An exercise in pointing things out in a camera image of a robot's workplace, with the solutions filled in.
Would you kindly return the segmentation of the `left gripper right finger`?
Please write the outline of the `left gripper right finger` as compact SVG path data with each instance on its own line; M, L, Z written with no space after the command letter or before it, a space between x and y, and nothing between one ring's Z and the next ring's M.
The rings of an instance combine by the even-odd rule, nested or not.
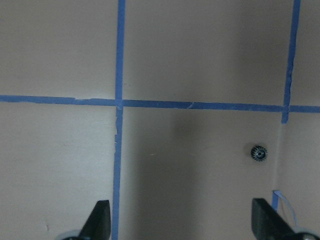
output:
M251 230L257 240L300 239L264 198L252 199Z

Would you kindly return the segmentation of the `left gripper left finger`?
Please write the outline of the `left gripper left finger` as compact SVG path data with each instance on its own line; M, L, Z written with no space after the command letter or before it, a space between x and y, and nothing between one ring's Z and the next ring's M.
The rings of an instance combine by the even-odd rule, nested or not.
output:
M110 201L99 200L78 237L81 240L109 240L111 236Z

